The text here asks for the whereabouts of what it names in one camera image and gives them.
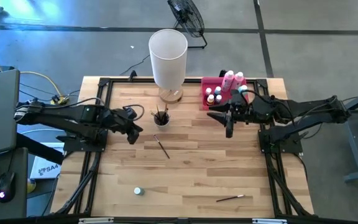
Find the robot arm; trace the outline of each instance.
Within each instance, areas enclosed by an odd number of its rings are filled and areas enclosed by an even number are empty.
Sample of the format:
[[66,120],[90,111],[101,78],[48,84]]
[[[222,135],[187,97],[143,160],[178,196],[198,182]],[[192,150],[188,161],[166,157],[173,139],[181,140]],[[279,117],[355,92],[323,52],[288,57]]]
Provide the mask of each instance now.
[[[210,110],[220,113],[208,113],[208,116],[219,121],[226,127],[226,137],[231,138],[233,126],[237,121],[245,123],[269,124],[276,121],[286,126],[274,126],[264,131],[269,142],[277,142],[293,133],[310,128],[320,123],[343,123],[350,117],[350,112],[336,96],[325,100],[306,101],[302,103],[293,100],[281,100],[274,96],[260,96],[255,94],[253,102],[248,103],[237,90],[231,90],[232,99],[223,105],[210,106]],[[293,120],[297,117],[310,115],[313,119],[307,122]]]
[[143,131],[134,123],[136,112],[130,107],[110,110],[101,105],[55,106],[34,101],[18,103],[14,119],[18,124],[44,124],[73,133],[80,141],[97,144],[104,130],[127,134],[134,144]]

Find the white lamp shade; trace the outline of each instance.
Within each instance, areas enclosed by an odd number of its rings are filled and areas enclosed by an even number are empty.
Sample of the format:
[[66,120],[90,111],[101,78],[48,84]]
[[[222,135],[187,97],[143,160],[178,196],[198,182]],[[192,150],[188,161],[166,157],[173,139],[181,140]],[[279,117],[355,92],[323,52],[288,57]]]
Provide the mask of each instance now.
[[166,90],[179,90],[186,77],[187,39],[179,31],[163,29],[149,40],[155,83]]

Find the desk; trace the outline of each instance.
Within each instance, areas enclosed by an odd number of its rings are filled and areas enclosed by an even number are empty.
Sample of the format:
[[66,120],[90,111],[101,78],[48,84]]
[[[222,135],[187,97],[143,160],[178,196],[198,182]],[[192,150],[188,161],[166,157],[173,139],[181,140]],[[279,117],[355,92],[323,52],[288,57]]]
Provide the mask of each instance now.
[[[25,198],[27,195],[28,156],[29,153],[26,148],[18,148],[14,150],[11,171],[15,173],[16,194],[10,202],[0,202],[0,219],[25,217],[27,211],[27,200]],[[12,151],[0,155],[0,176],[7,171],[11,157]]]
[[[100,77],[84,77],[80,99],[95,97]],[[287,98],[281,78],[267,79],[269,92]],[[134,145],[126,135],[109,133],[96,183],[92,216],[109,217],[273,217],[265,157],[259,152],[259,125],[238,123],[233,138],[200,110],[200,84],[184,83],[183,98],[169,105],[169,128],[161,132],[150,110],[163,108],[154,83],[114,83],[110,108],[129,104],[145,107],[135,123],[144,128]],[[171,159],[153,138],[157,134]],[[305,172],[292,154],[283,154],[287,185],[304,208],[313,213]],[[51,211],[57,211],[74,192],[84,153],[75,152],[62,164]],[[143,196],[135,187],[145,189]],[[243,198],[216,203],[234,195]],[[280,207],[282,193],[278,190]],[[85,189],[83,207],[88,197]]]

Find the paintbrush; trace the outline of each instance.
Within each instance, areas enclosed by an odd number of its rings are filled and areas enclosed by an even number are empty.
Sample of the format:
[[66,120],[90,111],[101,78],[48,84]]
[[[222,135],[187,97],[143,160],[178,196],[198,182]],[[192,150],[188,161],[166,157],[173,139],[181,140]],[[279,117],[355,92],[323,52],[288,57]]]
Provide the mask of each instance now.
[[160,117],[160,110],[158,109],[158,105],[157,106],[157,116],[158,116],[158,121],[160,122],[160,125],[162,125],[162,120],[161,120],[161,117]]
[[164,149],[164,147],[161,145],[160,140],[158,140],[158,138],[157,138],[157,136],[156,136],[155,134],[154,134],[154,138],[155,138],[155,140],[158,142],[158,144],[160,145],[161,149],[164,151],[164,153],[165,153],[165,155],[168,157],[168,159],[171,159],[171,158],[169,158],[168,153],[166,152],[166,150]]
[[165,104],[164,115],[162,116],[163,124],[167,122],[167,110],[168,110],[168,104]]
[[238,195],[238,196],[234,196],[234,197],[224,198],[224,199],[217,200],[216,202],[222,202],[222,201],[224,201],[224,200],[235,199],[235,198],[239,198],[239,197],[243,197],[243,196],[244,196],[244,195]]

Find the electric fan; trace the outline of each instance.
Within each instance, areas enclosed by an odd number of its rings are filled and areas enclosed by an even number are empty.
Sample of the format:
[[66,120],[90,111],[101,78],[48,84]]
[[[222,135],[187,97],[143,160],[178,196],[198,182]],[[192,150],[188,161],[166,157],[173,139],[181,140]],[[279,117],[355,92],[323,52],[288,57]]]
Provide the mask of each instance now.
[[177,28],[180,24],[192,37],[202,37],[205,42],[204,46],[188,48],[204,49],[207,46],[204,38],[204,22],[194,2],[192,0],[168,0],[168,5],[177,19],[174,27]]

